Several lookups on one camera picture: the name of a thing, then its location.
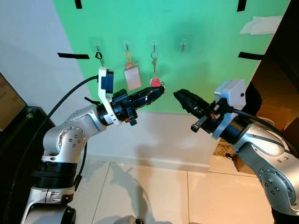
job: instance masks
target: screw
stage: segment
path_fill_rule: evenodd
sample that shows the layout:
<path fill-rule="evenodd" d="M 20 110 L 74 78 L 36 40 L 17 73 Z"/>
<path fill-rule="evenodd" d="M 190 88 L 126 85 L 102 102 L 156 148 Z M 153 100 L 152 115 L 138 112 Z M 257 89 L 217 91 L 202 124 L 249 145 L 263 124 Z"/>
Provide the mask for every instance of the screw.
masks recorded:
<path fill-rule="evenodd" d="M 214 111 L 218 110 L 219 105 L 216 105 L 216 107 L 214 107 Z"/>
<path fill-rule="evenodd" d="M 28 118 L 28 119 L 33 118 L 33 114 L 32 114 L 32 113 L 27 114 L 27 115 L 26 115 L 26 118 Z"/>

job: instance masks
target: key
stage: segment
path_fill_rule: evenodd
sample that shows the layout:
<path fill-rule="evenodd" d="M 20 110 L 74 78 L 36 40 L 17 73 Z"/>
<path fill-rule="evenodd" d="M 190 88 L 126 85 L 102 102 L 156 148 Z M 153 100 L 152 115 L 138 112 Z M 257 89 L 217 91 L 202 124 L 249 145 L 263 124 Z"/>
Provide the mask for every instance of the key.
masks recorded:
<path fill-rule="evenodd" d="M 153 58 L 153 61 L 151 62 L 154 66 L 154 73 L 156 72 L 156 63 L 157 63 L 157 59 Z"/>

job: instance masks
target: white paper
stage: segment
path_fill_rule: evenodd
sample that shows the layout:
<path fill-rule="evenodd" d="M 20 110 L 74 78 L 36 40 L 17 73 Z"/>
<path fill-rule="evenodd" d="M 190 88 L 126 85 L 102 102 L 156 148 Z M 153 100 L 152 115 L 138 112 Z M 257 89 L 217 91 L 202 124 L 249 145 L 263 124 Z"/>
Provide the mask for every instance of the white paper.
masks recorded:
<path fill-rule="evenodd" d="M 129 90 L 141 87 L 138 67 L 133 67 L 124 71 Z"/>
<path fill-rule="evenodd" d="M 274 34 L 282 20 L 282 16 L 254 16 L 240 31 L 240 34 Z"/>

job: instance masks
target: black cable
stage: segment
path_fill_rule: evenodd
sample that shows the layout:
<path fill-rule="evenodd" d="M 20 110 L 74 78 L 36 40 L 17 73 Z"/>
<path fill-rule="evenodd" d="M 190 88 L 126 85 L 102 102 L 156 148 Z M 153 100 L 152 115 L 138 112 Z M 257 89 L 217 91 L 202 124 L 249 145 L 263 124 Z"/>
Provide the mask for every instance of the black cable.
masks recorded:
<path fill-rule="evenodd" d="M 80 170 L 79 170 L 79 172 L 78 172 L 78 174 L 77 174 L 77 176 L 76 176 L 76 178 L 74 180 L 75 191 L 77 191 L 77 188 L 78 188 L 78 186 L 80 184 L 80 181 L 82 179 L 82 175 L 81 174 L 82 174 L 83 167 L 84 167 L 84 164 L 85 164 L 86 153 L 87 153 L 87 142 L 86 142 L 86 144 L 84 146 L 84 153 L 83 153 L 83 159 L 82 159 L 82 164 L 81 164 Z"/>
<path fill-rule="evenodd" d="M 5 207 L 5 211 L 4 211 L 4 215 L 3 215 L 3 223 L 7 224 L 8 223 L 8 216 L 9 216 L 9 210 L 10 210 L 10 204 L 11 204 L 11 199 L 12 199 L 12 195 L 14 192 L 14 186 L 15 186 L 15 181 L 18 177 L 20 168 L 22 166 L 22 163 L 27 155 L 27 152 L 31 146 L 31 144 L 34 142 L 34 140 L 36 139 L 38 133 L 40 132 L 40 130 L 42 129 L 42 127 L 44 126 L 44 124 L 50 119 L 50 117 L 52 116 L 52 114 L 57 110 L 57 108 L 76 90 L 78 89 L 80 86 L 84 85 L 85 83 L 88 83 L 91 80 L 94 79 L 98 79 L 98 76 L 92 76 L 84 81 L 82 81 L 81 83 L 79 83 L 78 85 L 76 85 L 74 88 L 72 88 L 54 107 L 53 109 L 50 111 L 50 113 L 47 115 L 47 117 L 43 120 L 43 122 L 41 123 L 41 125 L 38 127 L 37 131 L 35 132 L 35 134 L 33 135 L 33 137 L 31 138 L 29 144 L 27 145 L 27 147 L 25 148 L 25 150 L 23 151 L 22 157 L 20 159 L 20 162 L 18 163 L 18 166 L 14 172 L 14 177 L 13 177 L 13 181 L 11 184 L 11 188 L 10 191 L 8 193 L 8 199 L 7 199 L 7 203 L 6 203 L 6 207 Z"/>
<path fill-rule="evenodd" d="M 249 119 L 252 119 L 252 120 L 255 120 L 257 121 L 258 123 L 262 124 L 262 125 L 265 125 L 267 128 L 271 129 L 273 132 L 275 132 L 276 134 L 278 134 L 281 138 L 283 138 L 285 140 L 285 142 L 287 143 L 287 145 L 290 147 L 290 151 L 292 152 L 292 154 L 296 154 L 294 155 L 295 157 L 299 157 L 298 153 L 299 151 L 296 149 L 296 147 L 290 143 L 287 138 L 276 128 L 274 127 L 273 125 L 269 124 L 267 121 L 264 121 L 263 119 L 260 119 L 258 118 L 257 116 L 254 116 L 254 115 L 251 115 L 249 113 L 246 113 L 246 112 L 243 112 L 243 111 L 240 111 L 238 109 L 235 109 L 235 108 L 228 108 L 227 111 L 229 113 L 237 113 L 243 117 L 246 117 L 246 118 L 249 118 Z"/>

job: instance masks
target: white card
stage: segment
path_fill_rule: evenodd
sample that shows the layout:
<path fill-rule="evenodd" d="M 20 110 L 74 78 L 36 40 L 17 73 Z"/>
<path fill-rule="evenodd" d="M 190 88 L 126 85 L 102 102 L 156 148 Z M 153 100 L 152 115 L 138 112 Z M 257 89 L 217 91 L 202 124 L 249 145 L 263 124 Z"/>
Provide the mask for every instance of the white card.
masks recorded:
<path fill-rule="evenodd" d="M 127 67 L 124 69 L 124 72 L 129 90 L 134 90 L 142 86 L 137 66 Z"/>

